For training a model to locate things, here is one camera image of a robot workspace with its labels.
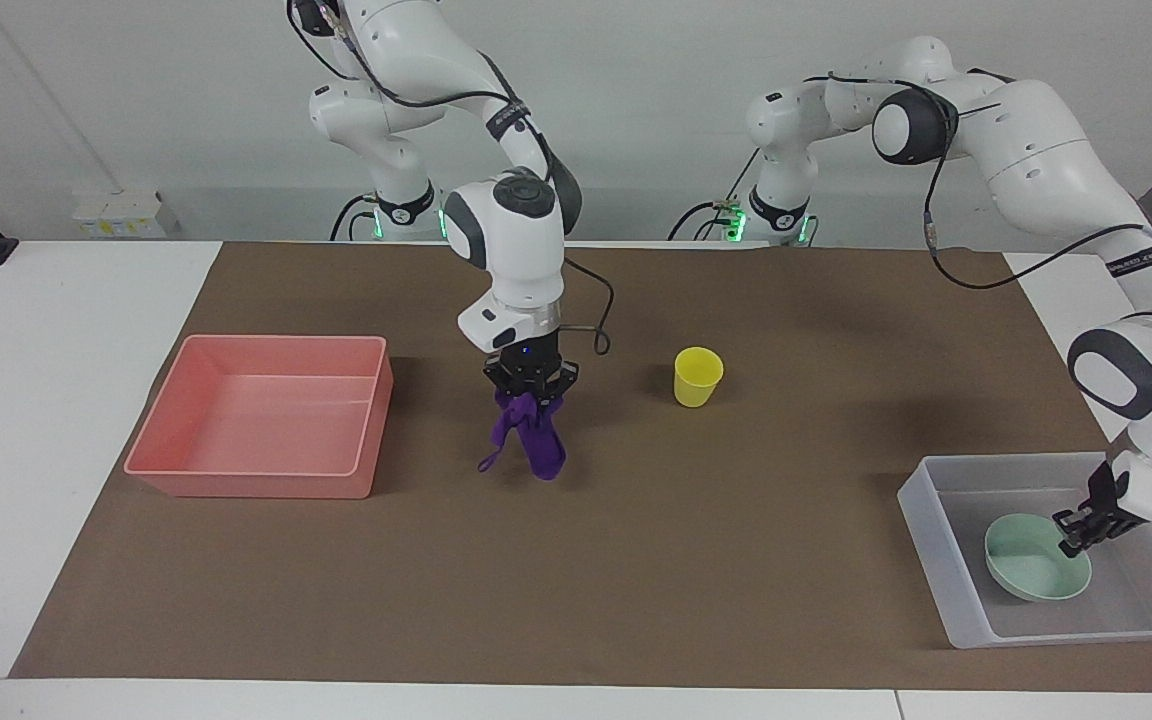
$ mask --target purple cloth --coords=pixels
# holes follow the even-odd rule
[[[563,469],[563,462],[567,461],[567,449],[563,448],[563,441],[558,439],[553,418],[563,406],[563,399],[554,397],[544,409],[530,392],[509,397],[498,391],[495,400],[500,406],[500,419],[492,429],[492,445],[497,446],[497,450],[479,462],[480,473],[492,469],[500,452],[505,449],[509,430],[517,429],[522,450],[526,453],[526,462],[531,464],[531,473],[545,482],[558,478],[558,471]]]

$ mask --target white wall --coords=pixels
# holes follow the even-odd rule
[[[577,237],[662,236],[726,191],[751,150],[753,97],[918,33],[942,37],[960,67],[1051,82],[1126,188],[1152,184],[1152,3],[1139,0],[448,0],[444,12],[497,59],[584,185]],[[0,0],[0,20],[119,184],[160,190],[188,236],[323,237],[340,202],[366,190],[361,160],[306,120],[328,76],[278,0]],[[106,183],[5,55],[0,40],[0,225],[73,236],[70,192]],[[412,137],[447,187],[505,162],[467,115]],[[859,134],[819,159],[820,245],[920,245],[929,168],[887,167]],[[970,161],[942,188],[943,242],[1020,240]]]

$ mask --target translucent storage container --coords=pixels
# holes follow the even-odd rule
[[[174,497],[367,497],[393,384],[384,338],[189,336],[123,469]]]
[[[899,500],[950,644],[957,649],[1152,641],[1152,525],[1093,547],[1073,600],[1025,602],[999,588],[984,533],[1010,511],[1052,515],[1087,500],[1096,452],[924,457]]]

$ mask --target mint green bowl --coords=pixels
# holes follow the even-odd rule
[[[1043,515],[1005,515],[984,533],[984,560],[1005,591],[1030,602],[1069,600],[1092,582],[1092,559],[1066,558],[1064,535]]]

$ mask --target white electrical box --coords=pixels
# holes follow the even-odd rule
[[[89,237],[164,238],[179,230],[179,220],[158,192],[86,197],[73,218]]]

